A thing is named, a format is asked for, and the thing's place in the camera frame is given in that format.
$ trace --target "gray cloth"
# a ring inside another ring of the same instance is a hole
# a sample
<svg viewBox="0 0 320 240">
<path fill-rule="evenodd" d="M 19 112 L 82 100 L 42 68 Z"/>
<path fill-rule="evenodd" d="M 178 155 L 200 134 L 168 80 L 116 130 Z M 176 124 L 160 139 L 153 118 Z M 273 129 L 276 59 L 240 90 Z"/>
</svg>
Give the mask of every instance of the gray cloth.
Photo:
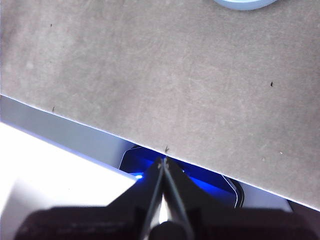
<svg viewBox="0 0 320 240">
<path fill-rule="evenodd" d="M 1 24 L 1 94 L 320 209 L 319 0 L 3 0 Z"/>
</svg>

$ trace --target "light blue container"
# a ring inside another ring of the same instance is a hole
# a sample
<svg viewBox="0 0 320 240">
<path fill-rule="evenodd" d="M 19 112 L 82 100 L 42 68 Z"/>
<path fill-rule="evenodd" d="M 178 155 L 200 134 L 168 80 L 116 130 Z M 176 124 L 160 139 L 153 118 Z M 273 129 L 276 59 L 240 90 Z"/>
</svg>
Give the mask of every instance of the light blue container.
<svg viewBox="0 0 320 240">
<path fill-rule="evenodd" d="M 277 0 L 214 0 L 218 4 L 235 10 L 254 10 L 259 9 Z"/>
</svg>

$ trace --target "white surface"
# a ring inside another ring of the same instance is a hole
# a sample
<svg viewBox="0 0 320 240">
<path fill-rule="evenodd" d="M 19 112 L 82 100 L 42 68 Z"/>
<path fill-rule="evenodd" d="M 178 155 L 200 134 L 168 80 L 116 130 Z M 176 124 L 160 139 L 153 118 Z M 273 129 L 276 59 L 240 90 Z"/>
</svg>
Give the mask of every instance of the white surface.
<svg viewBox="0 0 320 240">
<path fill-rule="evenodd" d="M 13 239 L 35 210 L 105 206 L 135 181 L 116 168 L 90 162 L 0 122 L 2 240 Z"/>
<path fill-rule="evenodd" d="M 292 212 L 290 204 L 285 198 L 242 182 L 240 182 L 240 185 L 244 191 L 243 208 L 281 209 Z"/>
<path fill-rule="evenodd" d="M 134 144 L 89 126 L 47 113 L 1 96 L 1 121 L 23 129 L 58 147 L 119 168 L 124 152 Z"/>
</svg>

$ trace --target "black plastic part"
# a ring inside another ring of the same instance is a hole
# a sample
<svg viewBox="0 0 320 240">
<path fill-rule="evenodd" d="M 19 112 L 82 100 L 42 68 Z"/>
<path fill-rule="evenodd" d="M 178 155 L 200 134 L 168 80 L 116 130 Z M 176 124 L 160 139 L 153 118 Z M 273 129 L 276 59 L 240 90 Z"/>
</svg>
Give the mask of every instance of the black plastic part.
<svg viewBox="0 0 320 240">
<path fill-rule="evenodd" d="M 235 191 L 236 191 L 236 195 L 237 195 L 237 202 L 235 207 L 236 208 L 242 208 L 244 201 L 245 201 L 245 192 L 242 188 L 242 186 L 240 185 L 240 183 L 237 180 L 234 180 L 232 178 L 228 178 L 233 185 L 235 186 Z"/>
<path fill-rule="evenodd" d="M 127 173 L 142 173 L 155 159 L 164 159 L 165 157 L 165 155 L 159 152 L 144 147 L 134 147 L 124 153 L 119 169 Z M 221 204 L 226 207 L 240 207 L 241 202 L 239 199 L 243 197 L 243 195 L 241 195 L 243 191 L 242 189 L 237 189 L 229 178 L 184 161 L 174 158 L 170 159 L 173 160 L 186 175 L 192 177 L 193 181 L 195 181 L 202 190 L 216 198 Z"/>
<path fill-rule="evenodd" d="M 195 240 L 317 239 L 304 220 L 294 213 L 223 207 L 194 184 L 174 161 L 168 158 L 166 165 L 166 173 L 169 171 L 172 179 L 168 181 L 167 175 L 163 174 L 164 165 L 158 159 L 144 173 L 143 180 L 138 180 L 107 207 L 56 207 L 32 213 L 19 228 L 15 239 L 141 239 L 141 232 L 150 220 L 148 215 L 155 210 L 155 203 L 162 192 L 168 197 L 169 208 L 179 205 L 177 211 L 186 213 L 190 224 L 186 226 L 175 222 L 156 227 L 151 232 L 152 239 L 156 239 L 154 234 L 170 235 L 168 228 L 174 230 L 177 239 L 183 233 L 187 234 L 188 239 L 189 231 L 192 231 Z M 170 189 L 172 185 L 176 190 L 174 194 Z"/>
<path fill-rule="evenodd" d="M 185 240 L 187 234 L 184 228 L 172 221 L 165 221 L 155 226 L 149 235 L 149 240 Z"/>
</svg>

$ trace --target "blue light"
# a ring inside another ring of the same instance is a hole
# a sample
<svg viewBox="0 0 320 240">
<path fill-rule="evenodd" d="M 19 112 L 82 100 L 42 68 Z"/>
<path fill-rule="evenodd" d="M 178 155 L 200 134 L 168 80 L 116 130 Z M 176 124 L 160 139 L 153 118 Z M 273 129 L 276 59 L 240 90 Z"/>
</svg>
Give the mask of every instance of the blue light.
<svg viewBox="0 0 320 240">
<path fill-rule="evenodd" d="M 143 179 L 144 173 L 143 172 L 131 172 L 131 175 L 133 175 L 136 179 Z"/>
</svg>

